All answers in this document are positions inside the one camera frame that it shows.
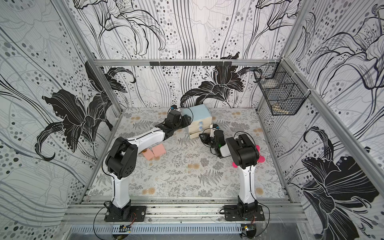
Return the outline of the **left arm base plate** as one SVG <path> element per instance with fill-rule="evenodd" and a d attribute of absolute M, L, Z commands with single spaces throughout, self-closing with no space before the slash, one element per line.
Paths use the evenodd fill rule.
<path fill-rule="evenodd" d="M 146 216 L 146 206 L 126 206 L 124 208 L 117 208 L 111 205 L 107 208 L 105 215 L 105 222 L 143 222 Z"/>

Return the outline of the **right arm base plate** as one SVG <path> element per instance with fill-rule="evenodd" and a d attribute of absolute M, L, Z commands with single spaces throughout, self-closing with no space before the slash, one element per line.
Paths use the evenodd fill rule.
<path fill-rule="evenodd" d="M 220 214 L 224 215 L 227 222 L 246 221 L 246 222 L 261 222 L 266 219 L 264 210 L 261 205 L 258 205 L 255 210 L 244 211 L 239 210 L 236 205 L 225 205 L 220 210 Z"/>

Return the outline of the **pink sticky notes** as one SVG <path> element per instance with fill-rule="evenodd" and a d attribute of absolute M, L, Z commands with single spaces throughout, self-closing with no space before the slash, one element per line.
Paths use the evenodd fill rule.
<path fill-rule="evenodd" d="M 166 154 L 166 149 L 163 144 L 152 147 L 152 152 L 156 158 Z"/>
<path fill-rule="evenodd" d="M 155 155 L 154 155 L 154 153 L 152 152 L 152 150 L 151 149 L 144 149 L 143 151 L 142 151 L 142 154 L 143 154 L 143 156 L 148 160 L 148 161 L 151 161 L 153 158 L 155 158 Z"/>

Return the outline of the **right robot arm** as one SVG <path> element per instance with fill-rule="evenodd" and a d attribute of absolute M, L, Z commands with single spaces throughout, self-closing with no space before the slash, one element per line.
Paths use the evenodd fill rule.
<path fill-rule="evenodd" d="M 218 158 L 231 157 L 240 171 L 238 212 L 243 215 L 255 212 L 259 205 L 254 195 L 255 170 L 261 156 L 253 137 L 246 132 L 238 131 L 233 137 L 225 138 L 222 130 L 217 128 L 210 130 L 210 134 L 206 131 L 199 134 L 203 145 L 209 147 L 211 153 Z"/>

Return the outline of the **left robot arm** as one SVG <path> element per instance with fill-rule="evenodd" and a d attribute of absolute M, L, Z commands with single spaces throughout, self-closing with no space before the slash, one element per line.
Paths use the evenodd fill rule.
<path fill-rule="evenodd" d="M 193 115 L 189 116 L 171 108 L 167 117 L 148 132 L 130 139 L 119 137 L 115 140 L 105 159 L 107 175 L 112 178 L 114 189 L 112 201 L 106 204 L 109 211 L 120 211 L 129 207 L 131 202 L 129 176 L 135 170 L 138 154 L 167 140 L 175 131 L 188 127 L 193 122 L 193 118 Z"/>

